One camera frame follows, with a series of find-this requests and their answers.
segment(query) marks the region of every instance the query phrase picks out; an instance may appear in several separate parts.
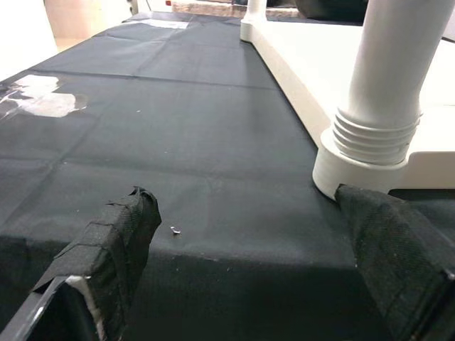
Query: black object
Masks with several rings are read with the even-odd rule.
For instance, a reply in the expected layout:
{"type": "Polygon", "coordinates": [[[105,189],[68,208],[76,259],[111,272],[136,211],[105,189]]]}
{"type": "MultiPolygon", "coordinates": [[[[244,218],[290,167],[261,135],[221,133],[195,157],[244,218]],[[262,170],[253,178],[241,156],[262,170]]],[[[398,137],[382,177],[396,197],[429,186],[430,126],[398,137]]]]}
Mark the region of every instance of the black object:
{"type": "Polygon", "coordinates": [[[322,21],[363,22],[368,0],[295,0],[300,13],[322,21]]]}
{"type": "Polygon", "coordinates": [[[82,294],[54,278],[43,293],[32,292],[0,334],[0,341],[99,341],[82,294]]]}
{"type": "Polygon", "coordinates": [[[142,188],[107,204],[101,217],[55,257],[0,340],[118,340],[160,224],[156,198],[142,188]],[[79,276],[87,286],[85,300],[97,311],[95,321],[82,295],[67,284],[69,276],[79,276]]]}
{"type": "Polygon", "coordinates": [[[359,271],[396,340],[455,338],[455,239],[408,202],[341,186],[359,271]]]}

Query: table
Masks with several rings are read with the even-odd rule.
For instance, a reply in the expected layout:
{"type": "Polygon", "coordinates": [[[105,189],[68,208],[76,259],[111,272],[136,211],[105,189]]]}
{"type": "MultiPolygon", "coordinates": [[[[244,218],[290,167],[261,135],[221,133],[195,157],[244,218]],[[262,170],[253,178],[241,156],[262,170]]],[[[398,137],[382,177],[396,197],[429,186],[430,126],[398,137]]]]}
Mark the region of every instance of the table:
{"type": "MultiPolygon", "coordinates": [[[[316,147],[239,32],[139,14],[3,83],[57,77],[87,104],[0,119],[1,325],[102,204],[140,185],[163,223],[125,340],[390,340],[312,183],[316,147]]],[[[453,192],[395,194],[455,218],[453,192]]]]}

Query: black cloth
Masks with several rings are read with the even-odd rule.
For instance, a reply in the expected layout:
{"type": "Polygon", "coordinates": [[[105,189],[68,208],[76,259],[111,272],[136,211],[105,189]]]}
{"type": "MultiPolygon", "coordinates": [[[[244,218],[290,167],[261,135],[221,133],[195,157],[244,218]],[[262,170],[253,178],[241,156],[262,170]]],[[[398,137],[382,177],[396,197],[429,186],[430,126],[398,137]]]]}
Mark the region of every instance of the black cloth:
{"type": "Polygon", "coordinates": [[[336,200],[358,269],[396,340],[429,333],[425,340],[453,340],[454,320],[441,320],[455,306],[455,229],[444,233],[408,202],[383,193],[341,186],[336,200]]]}
{"type": "Polygon", "coordinates": [[[107,339],[118,340],[160,224],[156,198],[135,188],[105,206],[101,216],[54,258],[34,290],[44,291],[56,276],[85,277],[107,339]]]}
{"type": "Polygon", "coordinates": [[[316,147],[240,21],[148,18],[189,24],[111,28],[5,82],[55,76],[87,108],[0,121],[2,321],[101,202],[140,185],[163,224],[125,340],[390,340],[311,179],[316,147]]]}

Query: small metal piece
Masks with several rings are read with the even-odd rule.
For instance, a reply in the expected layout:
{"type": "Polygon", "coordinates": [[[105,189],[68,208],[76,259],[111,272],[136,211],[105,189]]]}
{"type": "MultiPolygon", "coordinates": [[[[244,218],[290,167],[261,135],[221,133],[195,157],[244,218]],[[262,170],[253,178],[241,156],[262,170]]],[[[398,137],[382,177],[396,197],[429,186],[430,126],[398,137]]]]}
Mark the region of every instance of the small metal piece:
{"type": "Polygon", "coordinates": [[[179,235],[182,233],[179,229],[176,229],[174,226],[171,226],[171,230],[174,236],[179,235]]]}

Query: white wall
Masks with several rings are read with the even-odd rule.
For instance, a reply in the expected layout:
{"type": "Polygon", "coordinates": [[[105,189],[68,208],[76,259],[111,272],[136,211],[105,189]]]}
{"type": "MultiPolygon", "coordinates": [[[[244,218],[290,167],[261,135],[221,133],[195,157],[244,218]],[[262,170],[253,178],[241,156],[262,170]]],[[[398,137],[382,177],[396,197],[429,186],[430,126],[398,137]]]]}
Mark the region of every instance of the white wall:
{"type": "Polygon", "coordinates": [[[0,81],[57,53],[43,0],[0,0],[0,81]]]}

